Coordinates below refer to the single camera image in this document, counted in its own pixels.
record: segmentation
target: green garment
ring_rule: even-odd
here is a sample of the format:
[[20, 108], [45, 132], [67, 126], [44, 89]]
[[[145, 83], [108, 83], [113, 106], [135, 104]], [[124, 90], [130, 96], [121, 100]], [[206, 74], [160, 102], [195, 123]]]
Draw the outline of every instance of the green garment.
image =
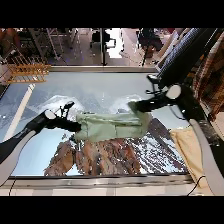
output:
[[149, 113], [135, 109], [135, 102], [129, 102], [132, 114], [78, 114], [76, 121], [81, 124], [81, 131], [75, 134], [76, 140], [99, 142], [114, 138], [143, 137], [150, 121]]

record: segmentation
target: patterned fabric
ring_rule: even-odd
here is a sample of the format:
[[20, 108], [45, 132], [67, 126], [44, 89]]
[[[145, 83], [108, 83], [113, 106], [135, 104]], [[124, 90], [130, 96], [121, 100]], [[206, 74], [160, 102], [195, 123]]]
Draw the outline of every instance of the patterned fabric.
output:
[[210, 107], [212, 117], [224, 111], [224, 33], [202, 60], [193, 80], [193, 89], [195, 97]]

